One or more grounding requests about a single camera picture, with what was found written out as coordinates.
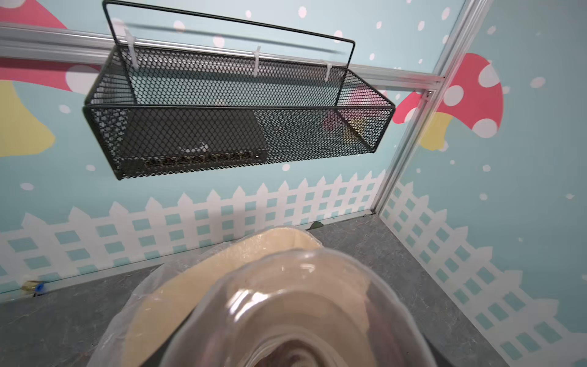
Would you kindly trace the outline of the clear tea jar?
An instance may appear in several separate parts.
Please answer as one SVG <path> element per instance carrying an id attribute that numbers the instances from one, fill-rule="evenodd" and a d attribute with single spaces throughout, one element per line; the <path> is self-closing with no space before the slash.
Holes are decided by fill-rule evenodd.
<path id="1" fill-rule="evenodd" d="M 408 309 L 371 269 L 321 248 L 268 255 L 218 280 L 163 366 L 433 366 Z"/>

